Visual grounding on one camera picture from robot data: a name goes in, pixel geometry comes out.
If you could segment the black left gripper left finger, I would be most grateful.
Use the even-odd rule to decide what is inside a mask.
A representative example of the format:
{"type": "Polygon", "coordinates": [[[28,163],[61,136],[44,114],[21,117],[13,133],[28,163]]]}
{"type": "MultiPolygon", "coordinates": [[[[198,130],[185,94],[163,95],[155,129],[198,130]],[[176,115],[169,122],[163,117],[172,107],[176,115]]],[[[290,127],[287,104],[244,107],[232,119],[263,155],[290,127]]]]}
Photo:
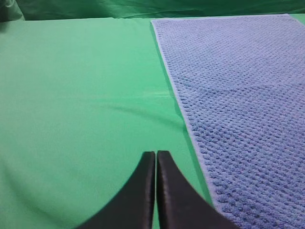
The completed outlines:
{"type": "Polygon", "coordinates": [[[155,199],[155,153],[144,152],[120,191],[79,229],[151,229],[155,199]]]}

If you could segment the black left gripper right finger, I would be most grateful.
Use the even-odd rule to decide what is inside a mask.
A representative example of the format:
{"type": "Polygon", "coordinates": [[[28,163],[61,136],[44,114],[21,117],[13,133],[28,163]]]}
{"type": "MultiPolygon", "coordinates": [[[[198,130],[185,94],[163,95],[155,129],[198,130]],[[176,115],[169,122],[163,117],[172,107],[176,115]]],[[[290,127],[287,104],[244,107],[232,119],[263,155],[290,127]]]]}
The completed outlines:
{"type": "Polygon", "coordinates": [[[162,229],[237,229],[191,186],[169,151],[157,152],[157,206],[162,229]]]}

